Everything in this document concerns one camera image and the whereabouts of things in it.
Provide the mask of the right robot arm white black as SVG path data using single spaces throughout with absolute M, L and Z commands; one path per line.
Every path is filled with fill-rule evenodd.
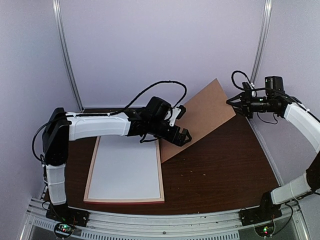
M 301 176 L 263 194 L 256 210 L 259 220 L 268 220 L 283 203 L 315 193 L 320 189 L 320 121 L 297 98 L 283 90 L 266 88 L 266 96 L 252 96 L 247 89 L 226 101 L 233 109 L 248 119 L 253 113 L 274 113 L 296 127 L 310 142 L 316 157 Z

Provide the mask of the brown backing board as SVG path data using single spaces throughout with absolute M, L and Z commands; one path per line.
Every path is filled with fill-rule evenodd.
M 233 118 L 236 113 L 230 105 L 226 104 L 226 101 L 227 95 L 218 79 L 214 79 L 188 100 L 184 104 L 185 114 L 175 123 L 182 129 L 187 129 L 192 140 L 181 147 L 161 140 L 161 162 L 164 163 L 176 156 Z

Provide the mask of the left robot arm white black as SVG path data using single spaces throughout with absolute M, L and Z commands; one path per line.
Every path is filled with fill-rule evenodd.
M 72 218 L 67 205 L 65 167 L 69 156 L 69 142 L 100 136 L 152 135 L 182 147 L 192 140 L 186 128 L 175 124 L 186 109 L 179 107 L 141 107 L 107 113 L 66 112 L 56 108 L 49 121 L 38 129 L 42 134 L 43 153 L 37 158 L 44 167 L 52 213 L 61 222 Z

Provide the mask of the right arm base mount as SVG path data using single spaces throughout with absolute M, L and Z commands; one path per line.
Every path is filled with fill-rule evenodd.
M 239 211 L 239 218 L 243 226 L 255 225 L 282 216 L 280 204 L 274 204 L 271 192 L 265 192 L 260 200 L 260 205 Z

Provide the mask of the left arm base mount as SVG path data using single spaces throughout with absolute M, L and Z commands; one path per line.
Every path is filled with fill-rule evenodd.
M 45 216 L 57 222 L 86 227 L 90 213 L 86 210 L 70 208 L 67 203 L 60 205 L 50 203 Z

